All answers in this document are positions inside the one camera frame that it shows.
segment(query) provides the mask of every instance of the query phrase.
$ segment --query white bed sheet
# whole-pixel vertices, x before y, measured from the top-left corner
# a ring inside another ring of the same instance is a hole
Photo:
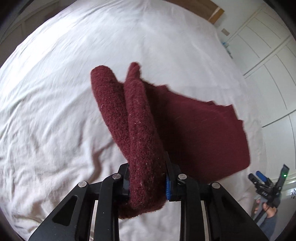
[[[107,65],[124,81],[133,61],[149,82],[234,105],[251,165],[221,183],[250,211],[247,175],[266,165],[261,127],[215,28],[165,1],[79,0],[34,31],[0,69],[0,205],[26,240],[79,181],[102,181],[126,162],[92,95],[90,71]],[[179,204],[169,203],[121,221],[121,240],[178,240],[179,215]]]

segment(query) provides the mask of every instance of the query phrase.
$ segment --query red fabric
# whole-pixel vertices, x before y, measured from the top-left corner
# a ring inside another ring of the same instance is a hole
[[[164,150],[181,171],[210,183],[247,168],[250,155],[242,121],[233,107],[175,94],[140,78],[132,63],[119,83],[106,66],[91,72],[103,119],[129,163],[131,197],[120,207],[130,218],[165,202]]]

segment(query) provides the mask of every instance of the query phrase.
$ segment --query silver screw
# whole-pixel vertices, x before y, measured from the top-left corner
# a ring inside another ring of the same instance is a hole
[[[221,186],[220,186],[219,183],[213,183],[212,187],[215,188],[215,189],[219,189]]]
[[[116,179],[121,178],[121,175],[120,175],[119,173],[114,173],[114,174],[112,175],[112,178],[116,180]]]
[[[178,175],[178,178],[180,180],[185,180],[187,178],[187,176],[185,174],[181,173],[181,174]]]
[[[87,185],[87,182],[86,181],[82,181],[82,182],[78,183],[78,186],[80,188],[84,188],[86,185]]]

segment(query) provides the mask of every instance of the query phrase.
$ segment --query blue object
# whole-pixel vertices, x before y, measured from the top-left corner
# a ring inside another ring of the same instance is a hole
[[[166,176],[165,195],[167,200],[170,200],[170,179]]]
[[[267,181],[267,177],[264,176],[260,171],[256,171],[256,176],[259,177],[263,182]]]

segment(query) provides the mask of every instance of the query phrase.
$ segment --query person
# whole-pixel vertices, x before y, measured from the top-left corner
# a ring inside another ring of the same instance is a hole
[[[261,201],[257,200],[256,203],[258,204],[258,207],[255,208],[254,213],[256,213],[258,211]],[[267,238],[270,240],[271,236],[274,233],[274,229],[276,226],[277,208],[270,207],[266,203],[262,204],[262,208],[266,212],[267,217],[265,218],[265,220],[262,222],[262,224],[259,227],[263,231],[263,233],[267,236]]]

